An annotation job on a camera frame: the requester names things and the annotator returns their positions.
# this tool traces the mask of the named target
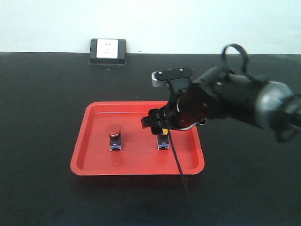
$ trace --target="wall socket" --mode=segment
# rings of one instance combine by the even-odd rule
[[[96,58],[118,58],[118,39],[97,39]]]
[[[124,65],[127,62],[125,39],[91,39],[91,65]]]

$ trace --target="outlet faceplate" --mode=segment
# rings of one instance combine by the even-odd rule
[[[96,58],[118,58],[118,39],[97,39]]]

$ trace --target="black tabletop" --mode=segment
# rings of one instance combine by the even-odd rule
[[[180,176],[81,177],[70,160],[90,103],[167,100],[151,72],[186,66],[196,77],[219,55],[130,54],[121,67],[88,58],[0,54],[0,225],[197,225]],[[300,91],[300,55],[252,55],[249,68]],[[301,225],[300,137],[280,145],[233,119],[198,131],[205,168],[185,180],[201,225]]]

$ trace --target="black cable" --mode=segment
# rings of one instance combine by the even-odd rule
[[[194,217],[195,217],[195,219],[196,219],[198,225],[200,226],[201,224],[199,223],[199,220],[198,220],[198,217],[197,217],[197,213],[196,213],[196,211],[195,211],[195,209],[194,209],[194,207],[193,207],[193,205],[192,205],[192,201],[191,201],[191,198],[190,198],[190,194],[189,194],[189,191],[188,191],[186,182],[185,182],[184,174],[183,174],[183,171],[182,171],[182,168],[181,168],[181,165],[180,165],[180,162],[179,162],[177,153],[175,152],[174,143],[173,143],[173,140],[172,140],[172,138],[171,138],[170,130],[168,130],[168,137],[169,137],[169,142],[170,142],[170,144],[171,144],[171,149],[173,150],[174,158],[175,158],[175,161],[176,161],[176,163],[177,163],[177,166],[178,166],[178,169],[179,169],[181,178],[182,178],[182,182],[183,182],[183,185],[184,185],[184,189],[185,189],[185,192],[186,192],[188,201],[189,201],[189,203],[190,203],[190,206],[191,206],[193,215],[194,215]]]

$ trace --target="white wall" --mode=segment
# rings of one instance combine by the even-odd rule
[[[129,53],[301,54],[301,0],[0,0],[0,51],[89,52],[91,38]]]

